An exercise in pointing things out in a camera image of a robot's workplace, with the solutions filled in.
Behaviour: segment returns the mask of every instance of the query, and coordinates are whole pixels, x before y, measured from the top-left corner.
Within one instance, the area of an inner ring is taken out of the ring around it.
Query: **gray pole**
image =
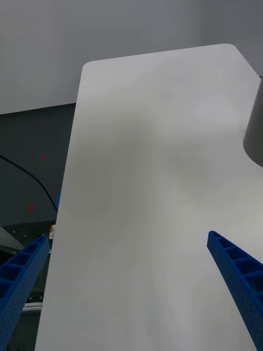
[[[263,167],[263,79],[259,85],[243,145],[247,155]]]

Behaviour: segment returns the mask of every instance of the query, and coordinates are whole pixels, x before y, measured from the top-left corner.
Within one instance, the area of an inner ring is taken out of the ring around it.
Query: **white tabletop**
[[[222,44],[84,66],[36,351],[249,351],[206,248],[263,261],[260,79]]]

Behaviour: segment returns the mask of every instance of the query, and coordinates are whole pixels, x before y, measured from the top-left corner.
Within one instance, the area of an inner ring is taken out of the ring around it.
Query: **gray wall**
[[[263,73],[261,0],[2,0],[0,114],[76,101],[91,60],[234,44]]]

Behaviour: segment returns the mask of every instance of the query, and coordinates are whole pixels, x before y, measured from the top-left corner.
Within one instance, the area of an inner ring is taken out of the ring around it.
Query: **white surface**
[[[76,102],[99,59],[232,43],[263,74],[261,0],[2,0],[0,114]]]
[[[259,81],[229,45],[84,66],[36,351],[254,350],[206,244],[263,261]]]

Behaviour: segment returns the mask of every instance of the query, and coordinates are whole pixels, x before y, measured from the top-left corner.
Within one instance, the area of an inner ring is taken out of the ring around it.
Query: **red dot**
[[[29,206],[29,212],[33,212],[35,209],[34,203],[32,202]]]

